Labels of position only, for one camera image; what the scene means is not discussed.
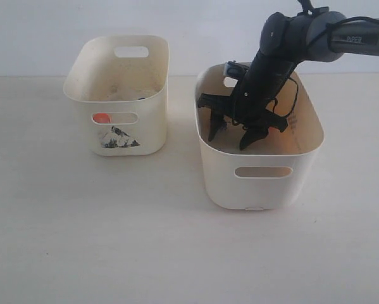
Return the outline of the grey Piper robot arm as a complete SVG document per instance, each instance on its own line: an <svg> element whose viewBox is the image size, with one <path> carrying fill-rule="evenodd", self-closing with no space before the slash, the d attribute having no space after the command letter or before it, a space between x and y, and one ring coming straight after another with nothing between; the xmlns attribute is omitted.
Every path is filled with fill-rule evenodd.
<svg viewBox="0 0 379 304"><path fill-rule="evenodd" d="M347 18L329 7L315 8L301 1L296 16L276 12L261 30L259 49L249 65L228 61L223 74L237 81L228 96L202 93L197 107L211 110L208 139L225 128L226 119L241 125L245 133L241 150L266 138L271 128L284 132L288 114L267 108L277 104L277 96L292 72L304 61L334 62L343 54L379 57L379 18Z"/></svg>

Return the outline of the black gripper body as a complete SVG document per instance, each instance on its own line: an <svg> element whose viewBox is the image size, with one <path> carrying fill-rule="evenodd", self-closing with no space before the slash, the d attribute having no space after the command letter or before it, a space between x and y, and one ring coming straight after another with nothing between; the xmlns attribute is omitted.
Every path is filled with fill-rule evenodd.
<svg viewBox="0 0 379 304"><path fill-rule="evenodd" d="M248 66L229 96L202 93L197 106L218 110L243 126L264 125L283 132L287 119L269 111L267 105L290 77L291 62L258 52Z"/></svg>

